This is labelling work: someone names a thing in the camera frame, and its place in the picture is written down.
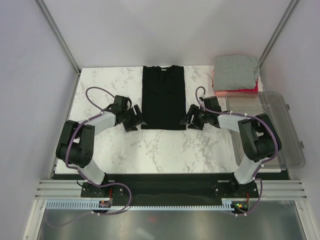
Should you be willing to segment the black t-shirt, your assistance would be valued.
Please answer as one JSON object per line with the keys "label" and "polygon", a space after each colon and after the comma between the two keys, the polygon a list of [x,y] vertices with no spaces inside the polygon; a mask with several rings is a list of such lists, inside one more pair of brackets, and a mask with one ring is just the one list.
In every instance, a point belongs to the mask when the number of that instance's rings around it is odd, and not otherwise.
{"label": "black t-shirt", "polygon": [[184,131],[185,70],[182,66],[144,66],[142,70],[143,130]]}

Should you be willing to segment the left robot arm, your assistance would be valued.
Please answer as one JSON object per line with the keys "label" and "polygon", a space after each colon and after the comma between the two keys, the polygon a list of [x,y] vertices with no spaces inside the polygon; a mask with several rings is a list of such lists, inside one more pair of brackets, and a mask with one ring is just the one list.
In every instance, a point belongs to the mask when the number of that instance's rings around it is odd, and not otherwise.
{"label": "left robot arm", "polygon": [[130,98],[116,95],[113,103],[92,117],[82,121],[67,120],[62,128],[55,150],[56,158],[68,169],[76,170],[99,197],[110,191],[107,174],[93,159],[95,136],[103,131],[123,125],[126,132],[137,131],[143,123],[142,112]]}

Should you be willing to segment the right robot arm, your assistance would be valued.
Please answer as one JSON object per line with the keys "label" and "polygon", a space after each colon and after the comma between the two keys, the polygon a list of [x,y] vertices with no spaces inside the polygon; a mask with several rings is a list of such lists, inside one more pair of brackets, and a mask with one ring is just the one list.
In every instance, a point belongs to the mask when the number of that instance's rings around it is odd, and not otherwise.
{"label": "right robot arm", "polygon": [[209,124],[239,133],[244,157],[233,173],[234,181],[229,184],[229,191],[233,196],[240,197],[247,191],[246,184],[255,179],[264,162],[281,150],[281,140],[265,113],[248,116],[222,111],[215,96],[201,97],[200,100],[204,106],[192,104],[180,124],[195,130],[202,130],[205,124]]}

